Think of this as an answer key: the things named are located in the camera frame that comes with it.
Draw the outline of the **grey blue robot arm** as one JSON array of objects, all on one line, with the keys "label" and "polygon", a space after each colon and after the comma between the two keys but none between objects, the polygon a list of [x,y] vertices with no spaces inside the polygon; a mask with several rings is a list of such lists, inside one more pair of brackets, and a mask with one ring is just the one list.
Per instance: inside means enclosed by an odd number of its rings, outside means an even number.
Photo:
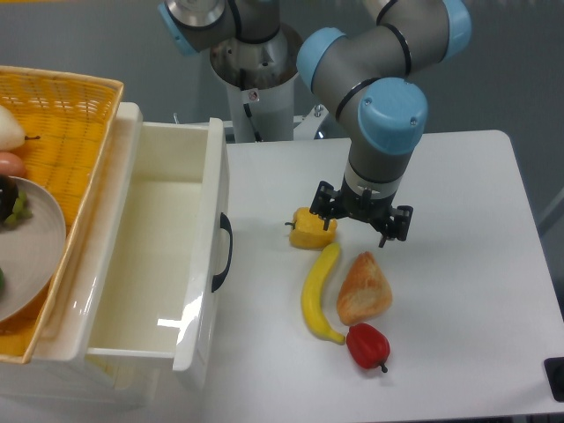
[{"label": "grey blue robot arm", "polygon": [[293,137],[301,79],[351,139],[342,184],[321,182],[310,210],[324,223],[368,223],[404,241],[413,209],[393,199],[428,116],[409,75],[458,54],[471,38],[460,1],[369,1],[374,27],[349,37],[325,27],[301,38],[277,1],[164,1],[159,14],[186,56],[207,51],[227,91],[238,143]]}]

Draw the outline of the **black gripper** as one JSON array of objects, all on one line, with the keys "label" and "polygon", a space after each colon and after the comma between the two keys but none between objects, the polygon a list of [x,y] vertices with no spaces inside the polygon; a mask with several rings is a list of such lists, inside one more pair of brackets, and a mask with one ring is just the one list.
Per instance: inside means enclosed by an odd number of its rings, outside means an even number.
[{"label": "black gripper", "polygon": [[368,223],[381,234],[378,247],[383,248],[387,241],[406,241],[412,221],[410,205],[392,207],[395,196],[393,192],[373,197],[371,189],[354,189],[346,178],[340,190],[320,181],[309,211],[323,222],[323,230],[329,229],[333,219],[349,218]]}]

